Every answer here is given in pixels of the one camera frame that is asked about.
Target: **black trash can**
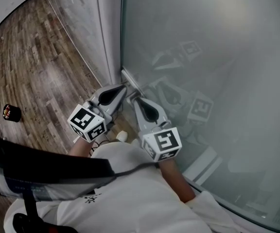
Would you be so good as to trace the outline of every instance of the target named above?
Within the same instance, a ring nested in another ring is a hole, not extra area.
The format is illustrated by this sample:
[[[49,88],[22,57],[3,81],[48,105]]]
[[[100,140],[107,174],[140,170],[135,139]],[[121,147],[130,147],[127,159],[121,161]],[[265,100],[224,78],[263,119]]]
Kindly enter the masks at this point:
[[[21,110],[18,107],[7,104],[3,109],[3,118],[6,121],[19,122],[21,119]]]

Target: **shirt sleeve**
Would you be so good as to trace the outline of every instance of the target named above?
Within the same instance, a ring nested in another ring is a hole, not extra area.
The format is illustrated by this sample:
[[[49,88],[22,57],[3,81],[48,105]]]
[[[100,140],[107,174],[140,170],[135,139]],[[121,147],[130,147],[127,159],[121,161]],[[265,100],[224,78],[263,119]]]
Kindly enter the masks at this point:
[[[37,213],[40,218],[45,222],[56,224],[57,222],[57,209],[59,201],[46,201],[46,202],[37,202],[36,208]],[[16,233],[13,227],[13,218],[16,213],[22,213],[27,215],[24,206],[24,200],[15,200],[15,202],[9,207],[4,219],[4,230],[5,233]]]
[[[217,203],[208,191],[203,191],[196,198],[186,203],[202,220],[218,233],[240,233],[226,211]]]

